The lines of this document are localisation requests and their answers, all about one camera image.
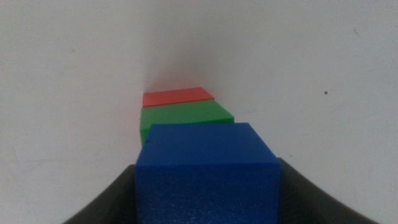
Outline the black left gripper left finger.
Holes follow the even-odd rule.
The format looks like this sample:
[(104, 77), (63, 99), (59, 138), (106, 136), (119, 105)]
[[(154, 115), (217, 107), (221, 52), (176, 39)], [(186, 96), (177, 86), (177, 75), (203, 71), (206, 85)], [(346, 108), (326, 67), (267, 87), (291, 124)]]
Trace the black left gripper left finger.
[(111, 185), (64, 224), (134, 224), (134, 168), (127, 166)]

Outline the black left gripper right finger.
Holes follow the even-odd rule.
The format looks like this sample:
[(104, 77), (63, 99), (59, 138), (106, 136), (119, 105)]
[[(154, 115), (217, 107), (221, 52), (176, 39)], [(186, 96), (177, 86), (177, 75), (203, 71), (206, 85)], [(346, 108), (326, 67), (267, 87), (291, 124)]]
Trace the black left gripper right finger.
[(372, 224), (375, 221), (339, 202), (282, 158), (278, 222), (283, 224)]

